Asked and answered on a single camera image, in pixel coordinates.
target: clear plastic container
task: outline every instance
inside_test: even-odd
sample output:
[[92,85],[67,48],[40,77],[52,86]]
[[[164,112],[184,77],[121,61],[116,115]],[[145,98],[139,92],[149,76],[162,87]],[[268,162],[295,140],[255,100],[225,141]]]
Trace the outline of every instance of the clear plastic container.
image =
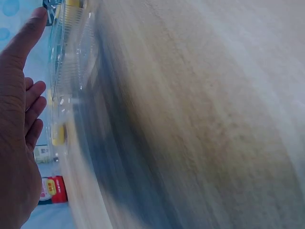
[[73,105],[87,83],[97,56],[93,35],[94,15],[77,0],[58,4],[50,37],[49,82],[47,82],[49,148],[58,175],[61,156],[68,153]]

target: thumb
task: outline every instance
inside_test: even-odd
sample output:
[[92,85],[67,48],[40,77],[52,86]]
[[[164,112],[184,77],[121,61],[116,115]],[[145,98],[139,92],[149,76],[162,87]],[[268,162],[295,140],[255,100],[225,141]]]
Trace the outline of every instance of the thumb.
[[34,10],[30,19],[1,53],[5,62],[23,70],[30,51],[42,36],[47,19],[47,11],[44,7]]

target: blue dot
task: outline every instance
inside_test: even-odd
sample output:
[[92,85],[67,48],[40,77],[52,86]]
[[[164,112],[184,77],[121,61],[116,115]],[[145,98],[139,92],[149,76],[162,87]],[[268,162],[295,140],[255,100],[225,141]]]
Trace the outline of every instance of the blue dot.
[[7,28],[0,28],[0,41],[8,39],[10,36],[10,31]]
[[19,0],[6,0],[3,4],[2,12],[5,16],[11,17],[17,14],[19,8]]

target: skin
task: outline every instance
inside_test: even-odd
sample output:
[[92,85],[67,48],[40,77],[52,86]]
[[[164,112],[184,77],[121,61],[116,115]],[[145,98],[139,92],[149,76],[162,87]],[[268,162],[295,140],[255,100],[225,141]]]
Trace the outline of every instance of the skin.
[[44,82],[25,78],[23,68],[47,23],[47,12],[37,8],[0,54],[0,225],[18,229],[37,206],[41,175],[32,156],[46,107]]

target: finger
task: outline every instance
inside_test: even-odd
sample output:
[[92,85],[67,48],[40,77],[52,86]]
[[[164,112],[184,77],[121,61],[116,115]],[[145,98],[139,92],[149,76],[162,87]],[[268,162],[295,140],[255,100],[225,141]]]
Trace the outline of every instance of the finger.
[[25,77],[24,78],[24,82],[25,82],[25,90],[26,91],[29,90],[30,87],[32,87],[33,84],[34,84],[33,80],[31,78],[29,78],[29,77]]
[[46,84],[43,81],[36,82],[30,89],[28,89],[25,93],[25,110],[28,110],[45,90]]
[[44,7],[35,9],[28,22],[3,50],[1,57],[5,56],[5,61],[23,70],[27,56],[44,31],[47,19],[47,10]]
[[47,105],[47,100],[44,97],[39,97],[36,102],[25,113],[24,120],[24,135],[27,135],[36,119],[41,115]]
[[36,119],[30,128],[28,134],[25,136],[25,142],[28,147],[29,153],[34,151],[37,140],[42,132],[43,122],[41,119]]

